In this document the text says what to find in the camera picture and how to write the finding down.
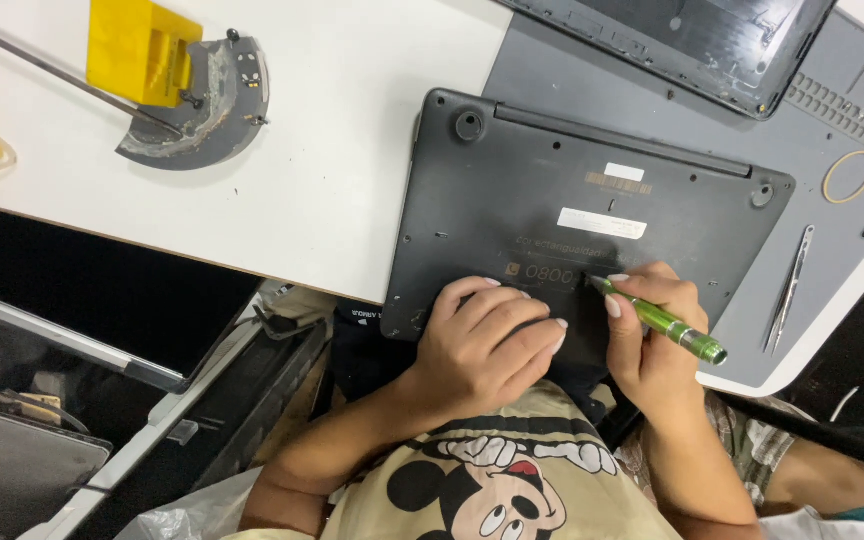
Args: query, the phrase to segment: white desk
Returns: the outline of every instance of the white desk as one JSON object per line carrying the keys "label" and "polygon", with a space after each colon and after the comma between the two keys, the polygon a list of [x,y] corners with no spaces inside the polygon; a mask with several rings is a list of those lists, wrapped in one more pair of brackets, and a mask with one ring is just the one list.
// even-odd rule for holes
{"label": "white desk", "polygon": [[[258,38],[271,78],[268,129],[232,161],[163,172],[114,153],[131,118],[0,51],[0,136],[19,164],[0,209],[186,257],[382,303],[416,117],[426,92],[480,93],[510,10],[490,0],[159,0]],[[864,22],[864,0],[840,7]],[[88,0],[0,0],[0,31],[79,76]],[[272,232],[287,243],[271,242]],[[864,260],[760,388],[806,366],[864,292]]]}

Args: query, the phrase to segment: metal tweezers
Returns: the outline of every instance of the metal tweezers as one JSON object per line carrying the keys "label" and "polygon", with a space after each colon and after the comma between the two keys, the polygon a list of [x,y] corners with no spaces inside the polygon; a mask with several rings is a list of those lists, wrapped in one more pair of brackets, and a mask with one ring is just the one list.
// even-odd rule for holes
{"label": "metal tweezers", "polygon": [[802,267],[806,262],[806,256],[809,254],[809,247],[812,245],[812,235],[814,233],[814,225],[809,225],[805,228],[805,234],[802,235],[801,242],[798,244],[795,263],[792,265],[792,271],[789,272],[789,276],[785,280],[785,289],[782,291],[782,298],[778,303],[778,309],[775,310],[772,331],[769,332],[769,340],[765,342],[765,352],[768,353],[771,346],[773,357],[776,355],[776,349],[779,348],[779,339],[783,336],[783,330],[786,329],[789,308],[792,306],[792,298],[795,296],[795,289],[799,285],[799,276],[802,275]]}

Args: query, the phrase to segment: beige t-shirt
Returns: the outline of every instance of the beige t-shirt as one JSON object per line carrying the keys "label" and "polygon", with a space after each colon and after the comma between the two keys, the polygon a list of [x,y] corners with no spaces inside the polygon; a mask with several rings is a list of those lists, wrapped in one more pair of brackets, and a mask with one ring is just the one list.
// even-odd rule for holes
{"label": "beige t-shirt", "polygon": [[[408,441],[354,479],[322,540],[679,540],[556,385]],[[250,530],[225,540],[309,540]]]}

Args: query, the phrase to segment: screwdriver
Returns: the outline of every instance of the screwdriver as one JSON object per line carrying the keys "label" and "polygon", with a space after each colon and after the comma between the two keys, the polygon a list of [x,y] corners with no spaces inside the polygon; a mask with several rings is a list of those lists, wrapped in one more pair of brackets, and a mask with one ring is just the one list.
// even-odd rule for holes
{"label": "screwdriver", "polygon": [[620,294],[629,299],[638,314],[638,320],[649,326],[652,330],[661,333],[671,339],[678,346],[695,355],[702,362],[708,362],[713,366],[722,365],[729,358],[729,353],[715,338],[703,334],[701,331],[684,323],[679,317],[649,303],[642,298],[619,292],[613,287],[612,282],[605,277],[585,275],[585,285],[592,286],[602,296]]}

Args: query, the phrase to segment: screw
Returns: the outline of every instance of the screw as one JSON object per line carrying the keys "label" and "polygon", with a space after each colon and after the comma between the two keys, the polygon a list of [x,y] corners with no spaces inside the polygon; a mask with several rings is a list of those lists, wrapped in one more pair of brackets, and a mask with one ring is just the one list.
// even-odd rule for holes
{"label": "screw", "polygon": [[185,103],[191,103],[192,109],[195,109],[196,111],[201,109],[202,106],[206,104],[206,100],[196,98],[194,95],[192,95],[192,92],[188,90],[179,90],[178,99],[184,101]]}

